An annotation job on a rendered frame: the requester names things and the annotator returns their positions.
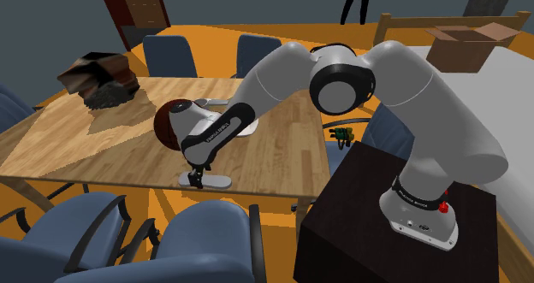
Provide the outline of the blue office chair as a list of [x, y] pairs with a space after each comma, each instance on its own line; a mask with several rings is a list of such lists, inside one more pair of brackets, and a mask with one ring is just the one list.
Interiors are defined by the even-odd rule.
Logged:
[[259, 61], [281, 45], [279, 38], [241, 34], [237, 44], [236, 73], [233, 78], [243, 79]]
[[[334, 125], [368, 122], [360, 143], [407, 160], [412, 152], [414, 136], [403, 122], [381, 103], [371, 118], [354, 118], [350, 120], [327, 123], [329, 131], [334, 132]], [[350, 150], [343, 141], [325, 142], [329, 171], [333, 175]]]
[[0, 83], [0, 133], [25, 120], [37, 110]]
[[54, 283], [75, 272], [111, 266], [120, 256], [131, 217], [125, 197], [89, 192], [58, 204], [29, 225], [24, 207], [14, 217], [21, 240], [0, 236], [0, 283]]
[[54, 283], [267, 283], [259, 207], [221, 200], [177, 214], [162, 238], [143, 223], [121, 263], [66, 275]]
[[151, 77], [198, 77], [193, 54], [185, 37], [147, 35], [143, 39], [143, 49]]

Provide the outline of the wooden table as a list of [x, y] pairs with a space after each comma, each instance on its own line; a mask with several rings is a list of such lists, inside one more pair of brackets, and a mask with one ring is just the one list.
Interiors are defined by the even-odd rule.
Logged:
[[229, 98], [239, 81], [145, 77], [139, 84], [132, 101], [99, 111], [63, 95], [0, 133], [0, 215], [24, 204], [49, 209], [50, 200], [33, 187], [44, 180], [150, 188], [148, 208], [162, 220], [205, 199], [246, 207], [266, 196], [295, 198], [302, 220], [329, 181], [321, 117], [300, 91], [263, 115], [253, 135], [219, 150], [212, 171], [230, 177], [228, 190], [181, 187], [179, 175], [189, 167], [158, 141], [157, 109], [177, 98]]

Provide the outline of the white bed wooden frame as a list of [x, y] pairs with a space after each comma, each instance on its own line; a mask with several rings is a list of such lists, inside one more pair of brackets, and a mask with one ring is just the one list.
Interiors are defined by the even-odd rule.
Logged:
[[445, 74], [501, 141], [510, 166], [483, 190], [496, 196], [499, 264], [509, 283], [534, 283], [534, 34], [496, 47], [476, 74]]

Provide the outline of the dark red round bowl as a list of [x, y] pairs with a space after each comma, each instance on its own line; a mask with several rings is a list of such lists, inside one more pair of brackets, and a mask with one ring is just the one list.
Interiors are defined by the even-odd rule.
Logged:
[[185, 99], [174, 99], [168, 101], [158, 109], [154, 118], [153, 129], [157, 139], [161, 144], [171, 150], [180, 151], [181, 148], [170, 124], [169, 112], [173, 106], [183, 102], [185, 102]]

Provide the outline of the flat grey oblong device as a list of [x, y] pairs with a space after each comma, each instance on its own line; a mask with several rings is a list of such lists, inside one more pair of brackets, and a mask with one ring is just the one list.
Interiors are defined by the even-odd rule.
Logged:
[[[212, 189], [228, 189], [232, 186], [232, 180], [224, 175], [204, 174], [201, 178], [201, 184], [204, 188]], [[181, 173], [179, 177], [179, 184], [181, 187], [190, 187], [188, 179], [188, 172]]]

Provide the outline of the open cardboard box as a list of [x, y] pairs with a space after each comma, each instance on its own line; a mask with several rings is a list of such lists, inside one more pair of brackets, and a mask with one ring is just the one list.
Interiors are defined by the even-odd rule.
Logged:
[[471, 29], [466, 26], [440, 26], [428, 29], [435, 39], [426, 60], [442, 73], [477, 73], [492, 50], [519, 31], [491, 22]]

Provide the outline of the green and yellow toy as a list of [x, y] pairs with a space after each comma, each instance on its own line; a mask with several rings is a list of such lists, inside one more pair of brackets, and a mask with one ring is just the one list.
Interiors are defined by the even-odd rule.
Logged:
[[337, 140], [339, 150], [349, 147], [354, 140], [353, 129], [351, 127], [341, 127], [330, 129], [330, 136]]

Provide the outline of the dark robot stand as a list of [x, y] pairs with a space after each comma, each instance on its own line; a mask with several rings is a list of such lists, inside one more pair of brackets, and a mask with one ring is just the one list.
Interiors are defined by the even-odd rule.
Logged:
[[450, 251], [395, 232], [379, 208], [405, 161], [355, 142], [301, 223], [297, 283], [499, 283], [495, 196], [448, 189], [459, 237]]

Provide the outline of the dark brown door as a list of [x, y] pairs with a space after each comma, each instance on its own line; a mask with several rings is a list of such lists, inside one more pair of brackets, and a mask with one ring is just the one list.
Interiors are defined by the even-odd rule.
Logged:
[[104, 0], [127, 51], [170, 27], [163, 0]]

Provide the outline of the dark brown rough lump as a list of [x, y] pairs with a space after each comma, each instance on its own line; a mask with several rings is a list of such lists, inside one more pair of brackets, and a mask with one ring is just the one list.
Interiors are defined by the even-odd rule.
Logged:
[[139, 89], [128, 58], [117, 53], [90, 52], [57, 79], [69, 94], [77, 93], [91, 110], [116, 107], [133, 99]]

